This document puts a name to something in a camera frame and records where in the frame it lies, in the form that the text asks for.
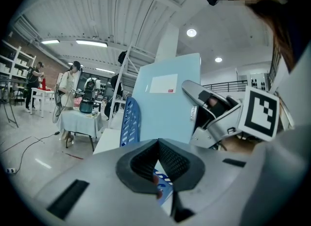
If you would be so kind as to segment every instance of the red object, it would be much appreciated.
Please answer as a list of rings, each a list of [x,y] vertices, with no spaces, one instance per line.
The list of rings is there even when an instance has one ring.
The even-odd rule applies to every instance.
[[[46,87],[46,85],[45,85],[45,78],[43,78],[43,80],[42,80],[42,88],[38,88],[38,89],[46,90],[46,91],[50,91],[51,90],[50,88]]]

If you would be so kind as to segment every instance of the power strip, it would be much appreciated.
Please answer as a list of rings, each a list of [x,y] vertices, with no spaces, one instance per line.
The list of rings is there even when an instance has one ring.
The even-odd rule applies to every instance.
[[[15,168],[7,168],[6,169],[6,173],[7,174],[15,174],[16,173],[16,169]]]

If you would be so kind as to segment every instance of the blue plastic basket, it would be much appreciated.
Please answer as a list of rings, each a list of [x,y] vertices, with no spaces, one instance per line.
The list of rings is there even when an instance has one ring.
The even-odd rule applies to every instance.
[[[124,109],[120,147],[139,142],[140,112],[136,100],[128,97]]]

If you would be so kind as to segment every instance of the gray concrete floor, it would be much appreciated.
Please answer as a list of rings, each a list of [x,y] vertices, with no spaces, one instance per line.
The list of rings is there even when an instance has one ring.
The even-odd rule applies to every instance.
[[[9,104],[5,106],[9,117],[13,119]],[[38,139],[52,135],[58,128],[52,122],[49,106],[46,106],[43,118],[39,110],[33,115],[27,113],[25,103],[12,108],[19,128],[8,122],[3,105],[0,107],[0,160],[4,168],[18,169],[23,151]],[[102,117],[106,128],[108,121],[103,109]],[[94,147],[99,138],[93,139]],[[24,154],[20,171],[8,176],[12,184],[34,197],[53,178],[92,154],[88,136],[77,134],[73,144],[66,149],[60,135],[52,135],[30,146]]]

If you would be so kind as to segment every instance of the light blue tablecloth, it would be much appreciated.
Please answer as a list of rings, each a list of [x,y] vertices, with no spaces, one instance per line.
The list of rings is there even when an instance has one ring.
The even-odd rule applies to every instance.
[[[102,115],[98,113],[95,116],[81,113],[79,110],[63,111],[57,121],[59,130],[81,133],[96,137],[98,131],[103,127]]]

